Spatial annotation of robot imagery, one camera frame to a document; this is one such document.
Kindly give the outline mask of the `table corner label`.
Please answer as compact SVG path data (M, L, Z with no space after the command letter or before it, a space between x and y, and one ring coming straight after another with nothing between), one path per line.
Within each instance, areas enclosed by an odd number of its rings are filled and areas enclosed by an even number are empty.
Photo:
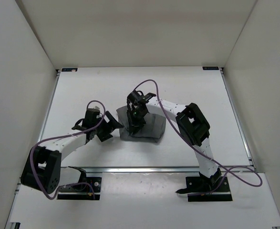
M61 72L76 72L78 68L62 68Z
M219 68L217 66L203 66L202 69L204 71L218 71Z

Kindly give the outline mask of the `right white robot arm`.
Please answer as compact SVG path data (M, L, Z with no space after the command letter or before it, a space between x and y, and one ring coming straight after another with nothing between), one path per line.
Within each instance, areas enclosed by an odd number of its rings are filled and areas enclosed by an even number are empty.
M213 162L213 154L209 143L210 125L195 103L189 105L176 104L163 99L127 99L127 118L129 132L135 134L146 124L144 117L156 114L177 124L179 135L194 148L199 164L201 186L212 191L218 186L221 177L218 165Z

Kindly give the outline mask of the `right table corner label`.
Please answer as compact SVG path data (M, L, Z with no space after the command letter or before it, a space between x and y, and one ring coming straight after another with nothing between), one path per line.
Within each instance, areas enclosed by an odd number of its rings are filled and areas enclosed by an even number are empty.
M217 66L203 66L202 69L204 71L218 71L219 68Z

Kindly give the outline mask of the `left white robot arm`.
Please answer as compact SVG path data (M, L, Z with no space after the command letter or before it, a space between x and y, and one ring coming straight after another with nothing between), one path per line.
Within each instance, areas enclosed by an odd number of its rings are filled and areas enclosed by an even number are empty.
M75 123L70 133L44 139L32 147L21 174L21 184L43 192L47 198L61 187L75 191L88 188L93 193L83 169L61 168L61 162L94 137L104 142L112 138L114 130L121 128L123 125L109 111L100 113L96 108L88 108L85 117Z

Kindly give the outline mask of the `grey pleated skirt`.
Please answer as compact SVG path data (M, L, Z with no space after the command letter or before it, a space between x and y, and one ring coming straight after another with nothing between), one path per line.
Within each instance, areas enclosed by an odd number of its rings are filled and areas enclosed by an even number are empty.
M116 110L118 121L123 125L119 129L120 139L122 141L130 142L146 142L158 143L166 130L166 118L158 115L148 113L145 115L145 125L137 133L129 133L129 123L127 118L127 106L120 107Z

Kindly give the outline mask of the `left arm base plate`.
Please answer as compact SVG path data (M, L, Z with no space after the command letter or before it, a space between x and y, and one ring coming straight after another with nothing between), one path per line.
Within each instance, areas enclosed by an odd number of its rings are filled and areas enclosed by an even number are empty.
M61 169L58 200L100 200L102 177L79 167Z

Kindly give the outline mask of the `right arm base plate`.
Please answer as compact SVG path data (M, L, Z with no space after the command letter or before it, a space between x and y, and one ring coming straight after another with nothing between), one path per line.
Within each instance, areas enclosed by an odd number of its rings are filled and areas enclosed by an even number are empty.
M186 177L186 188L176 191L187 196L188 202L230 202L233 201L227 177L221 177L212 187L200 177Z

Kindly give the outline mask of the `left table corner label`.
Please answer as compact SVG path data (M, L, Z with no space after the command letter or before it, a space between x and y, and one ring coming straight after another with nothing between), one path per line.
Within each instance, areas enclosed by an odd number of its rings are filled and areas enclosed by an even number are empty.
M76 72L78 68L62 68L61 72Z

